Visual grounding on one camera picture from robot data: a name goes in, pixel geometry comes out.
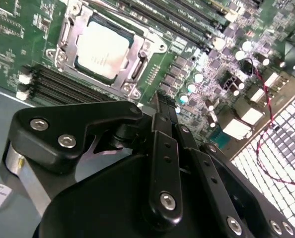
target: electronic component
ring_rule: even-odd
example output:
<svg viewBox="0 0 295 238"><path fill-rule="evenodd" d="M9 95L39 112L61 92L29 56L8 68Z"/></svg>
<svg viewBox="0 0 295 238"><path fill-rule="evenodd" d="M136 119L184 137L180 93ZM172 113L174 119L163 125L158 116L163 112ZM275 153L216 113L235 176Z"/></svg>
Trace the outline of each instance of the electronic component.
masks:
<svg viewBox="0 0 295 238"><path fill-rule="evenodd" d="M226 37L230 37L230 38L233 38L235 36L235 31L233 29L231 29L230 27L227 27L224 31L223 31L223 34L226 36Z"/></svg>
<svg viewBox="0 0 295 238"><path fill-rule="evenodd" d="M16 98L18 98L21 101L25 101L29 98L29 96L30 96L29 87L25 84L18 84Z"/></svg>
<svg viewBox="0 0 295 238"><path fill-rule="evenodd" d="M241 44L241 48L243 51L248 52L252 49L252 44L250 41L245 41Z"/></svg>
<svg viewBox="0 0 295 238"><path fill-rule="evenodd" d="M120 18L121 25L80 4L77 13L67 7L57 48L47 49L46 56L60 71L114 95L140 99L137 83L147 62L153 54L167 52L167 44L133 21Z"/></svg>
<svg viewBox="0 0 295 238"><path fill-rule="evenodd" d="M204 80L204 76L200 73L195 74L194 81L195 83L201 83Z"/></svg>
<svg viewBox="0 0 295 238"><path fill-rule="evenodd" d="M236 110L241 120L250 125L256 124L257 121L263 117L263 113L261 113L256 106L253 106L253 104L247 103L243 97L237 99L233 108Z"/></svg>
<svg viewBox="0 0 295 238"><path fill-rule="evenodd" d="M244 18L249 19L251 18L251 14L248 11L245 11L245 13L242 15Z"/></svg>
<svg viewBox="0 0 295 238"><path fill-rule="evenodd" d="M188 105L189 105L190 107L194 107L194 106L197 105L197 102L196 102L194 99L191 99L191 100L189 100Z"/></svg>
<svg viewBox="0 0 295 238"><path fill-rule="evenodd" d="M188 96L184 93L179 95L179 100L182 104L185 104L188 102Z"/></svg>
<svg viewBox="0 0 295 238"><path fill-rule="evenodd" d="M173 78L170 75L165 76L164 82L167 83L168 85L173 85L175 83L175 78Z"/></svg>
<svg viewBox="0 0 295 238"><path fill-rule="evenodd" d="M235 86L235 85L231 85L230 87L229 87L229 90L232 92L232 94L234 95L234 96L238 96L239 95L239 89Z"/></svg>
<svg viewBox="0 0 295 238"><path fill-rule="evenodd" d="M251 62L247 60L243 60L240 65L241 71L249 76L253 75L254 71L256 70L255 66L253 66Z"/></svg>
<svg viewBox="0 0 295 238"><path fill-rule="evenodd" d="M181 56L178 56L175 60L175 63L177 65L179 65L180 67L184 67L184 66L188 66L188 67L192 67L193 66L193 62L181 57Z"/></svg>
<svg viewBox="0 0 295 238"><path fill-rule="evenodd" d="M213 62L211 62L210 67L214 68L214 69L219 69L219 67L221 66L221 63L218 60L214 60Z"/></svg>
<svg viewBox="0 0 295 238"><path fill-rule="evenodd" d="M262 54L256 54L257 60L262 63L263 66L267 66L270 63L270 60Z"/></svg>
<svg viewBox="0 0 295 238"><path fill-rule="evenodd" d="M208 57L213 59L217 58L218 56L219 56L219 53L215 50L211 50L211 52L208 54Z"/></svg>
<svg viewBox="0 0 295 238"><path fill-rule="evenodd" d="M216 123L211 115L207 116L207 122L208 122L210 128L214 128L216 126Z"/></svg>
<svg viewBox="0 0 295 238"><path fill-rule="evenodd" d="M218 122L224 133L237 140L246 138L246 135L251 132L251 127L238 120L228 107L224 107L218 114Z"/></svg>
<svg viewBox="0 0 295 238"><path fill-rule="evenodd" d="M187 90L188 90L189 93L195 93L196 92L196 86L193 83L191 83L191 82L187 83L186 87L187 87Z"/></svg>
<svg viewBox="0 0 295 238"><path fill-rule="evenodd" d="M246 57L246 53L241 50L235 50L234 56L237 61L243 60Z"/></svg>
<svg viewBox="0 0 295 238"><path fill-rule="evenodd" d="M212 102L209 99L205 100L205 105L206 105L208 111L214 110L214 106L213 106Z"/></svg>
<svg viewBox="0 0 295 238"><path fill-rule="evenodd" d="M222 54L225 55L225 56L231 56L232 51L229 48L225 48L225 49L223 49Z"/></svg>
<svg viewBox="0 0 295 238"><path fill-rule="evenodd" d="M244 89L245 84L240 80L240 78L234 76L233 77L233 82L237 85L237 87L241 90Z"/></svg>
<svg viewBox="0 0 295 238"><path fill-rule="evenodd" d="M168 86L168 85L165 84L165 83L161 83L159 88L160 88L161 90L164 90L166 93L168 93L169 90L171 89L171 87Z"/></svg>

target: chip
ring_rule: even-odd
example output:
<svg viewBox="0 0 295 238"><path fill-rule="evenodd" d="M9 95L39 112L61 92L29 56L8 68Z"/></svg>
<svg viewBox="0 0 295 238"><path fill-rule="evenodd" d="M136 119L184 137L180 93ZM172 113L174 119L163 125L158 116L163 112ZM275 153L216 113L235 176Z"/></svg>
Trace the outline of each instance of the chip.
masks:
<svg viewBox="0 0 295 238"><path fill-rule="evenodd" d="M225 48L225 49L223 49L222 54L225 56L231 56L232 51L229 48Z"/></svg>
<svg viewBox="0 0 295 238"><path fill-rule="evenodd" d="M235 31L232 30L231 28L227 27L224 31L223 31L223 34L226 36L226 37L234 37L235 35Z"/></svg>
<svg viewBox="0 0 295 238"><path fill-rule="evenodd" d="M244 30L244 29L242 29L242 28L239 28L238 30L236 30L236 33L235 33L235 35L237 36L237 37L242 37L242 36L244 36L246 34L246 31Z"/></svg>
<svg viewBox="0 0 295 238"><path fill-rule="evenodd" d="M174 75L175 77L177 77L177 76L179 76L179 74L181 73L182 70L180 68L178 68L178 67L172 66L169 71L170 71L170 73L172 75Z"/></svg>
<svg viewBox="0 0 295 238"><path fill-rule="evenodd" d="M89 23L77 45L78 64L108 79L114 79L127 64L129 40L97 22Z"/></svg>
<svg viewBox="0 0 295 238"><path fill-rule="evenodd" d="M169 90L171 89L171 87L168 86L168 85L166 85L166 84L164 84L164 83L161 83L161 85L160 85L160 89L162 89L162 90L164 90L166 93L168 93Z"/></svg>
<svg viewBox="0 0 295 238"><path fill-rule="evenodd" d="M197 105L197 102L194 99L191 99L188 103L189 106L194 107Z"/></svg>
<svg viewBox="0 0 295 238"><path fill-rule="evenodd" d="M170 75L165 76L164 82L167 83L168 85L172 85L175 82L175 78L173 78Z"/></svg>
<svg viewBox="0 0 295 238"><path fill-rule="evenodd" d="M217 58L219 56L219 53L217 51L211 50L211 52L208 54L209 58Z"/></svg>
<svg viewBox="0 0 295 238"><path fill-rule="evenodd" d="M214 68L214 69L218 69L221 66L221 63L218 60L214 60L213 62L211 62L210 67Z"/></svg>
<svg viewBox="0 0 295 238"><path fill-rule="evenodd" d="M246 19L251 18L251 14L250 14L250 12L246 11L246 12L243 14L243 17L246 18Z"/></svg>

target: silver screw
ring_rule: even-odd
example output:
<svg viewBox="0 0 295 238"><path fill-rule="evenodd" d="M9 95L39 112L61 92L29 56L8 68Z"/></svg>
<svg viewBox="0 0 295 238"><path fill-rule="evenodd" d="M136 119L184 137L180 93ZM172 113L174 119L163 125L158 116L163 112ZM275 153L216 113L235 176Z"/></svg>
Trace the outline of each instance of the silver screw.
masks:
<svg viewBox="0 0 295 238"><path fill-rule="evenodd" d="M127 86L124 86L124 87L123 87L123 90L126 91L126 92L128 93L128 92L131 91L131 88L130 88L130 86L127 85Z"/></svg>
<svg viewBox="0 0 295 238"><path fill-rule="evenodd" d="M214 146L212 146L212 145L209 145L208 148L209 148L211 151L213 151L214 153L217 152L216 148L215 148Z"/></svg>
<svg viewBox="0 0 295 238"><path fill-rule="evenodd" d="M61 135L58 138L58 143L68 149L76 146L76 139L72 135Z"/></svg>
<svg viewBox="0 0 295 238"><path fill-rule="evenodd" d="M237 235L240 236L242 234L242 229L239 222L234 217L227 217L227 223L229 228Z"/></svg>
<svg viewBox="0 0 295 238"><path fill-rule="evenodd" d="M70 13L75 16L78 15L80 13L80 7L77 4L73 5L71 7Z"/></svg>
<svg viewBox="0 0 295 238"><path fill-rule="evenodd" d="M173 211L176 207L176 202L174 197L172 197L172 195L170 195L169 193L162 193L161 194L161 203L162 205L169 211Z"/></svg>
<svg viewBox="0 0 295 238"><path fill-rule="evenodd" d="M48 128L48 123L43 120L43 119L33 119L30 121L30 126L31 128L33 128L34 130L38 130L38 131L44 131L47 130Z"/></svg>
<svg viewBox="0 0 295 238"><path fill-rule="evenodd" d="M279 227L279 225L278 225L275 221L270 220L270 225L271 225L272 229L273 229L278 235L281 235L281 234L282 234L281 228Z"/></svg>
<svg viewBox="0 0 295 238"><path fill-rule="evenodd" d="M293 229L288 225L288 223L286 222L282 222L282 225L285 227L286 231L293 236L294 235L294 231Z"/></svg>
<svg viewBox="0 0 295 238"><path fill-rule="evenodd" d="M185 133L188 133L189 132L189 129L186 126L184 126L184 125L182 126L182 130Z"/></svg>

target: ventilation grille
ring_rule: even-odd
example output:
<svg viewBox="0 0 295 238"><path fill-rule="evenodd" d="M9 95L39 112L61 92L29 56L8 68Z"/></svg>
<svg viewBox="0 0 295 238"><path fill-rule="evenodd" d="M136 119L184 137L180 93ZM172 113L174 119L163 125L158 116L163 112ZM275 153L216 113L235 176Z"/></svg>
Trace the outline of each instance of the ventilation grille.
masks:
<svg viewBox="0 0 295 238"><path fill-rule="evenodd" d="M275 118L262 140L259 158L276 178L295 181L295 100ZM295 227L295 185L272 180L258 167L255 149L259 135L232 161Z"/></svg>

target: metal cylinder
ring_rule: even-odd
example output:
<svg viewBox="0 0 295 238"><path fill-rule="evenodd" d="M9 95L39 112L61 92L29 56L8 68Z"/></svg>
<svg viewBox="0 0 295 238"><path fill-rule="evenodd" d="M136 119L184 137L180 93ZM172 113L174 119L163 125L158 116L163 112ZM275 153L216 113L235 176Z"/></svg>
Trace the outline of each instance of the metal cylinder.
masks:
<svg viewBox="0 0 295 238"><path fill-rule="evenodd" d="M208 111L214 110L214 106L213 106L212 102L209 99L205 100L205 105L206 105Z"/></svg>
<svg viewBox="0 0 295 238"><path fill-rule="evenodd" d="M244 89L245 84L238 77L234 77L234 83L237 85L239 89Z"/></svg>
<svg viewBox="0 0 295 238"><path fill-rule="evenodd" d="M229 89L230 89L230 91L232 92L232 94L234 96L238 96L239 95L239 90L238 90L238 88L235 85L232 84Z"/></svg>

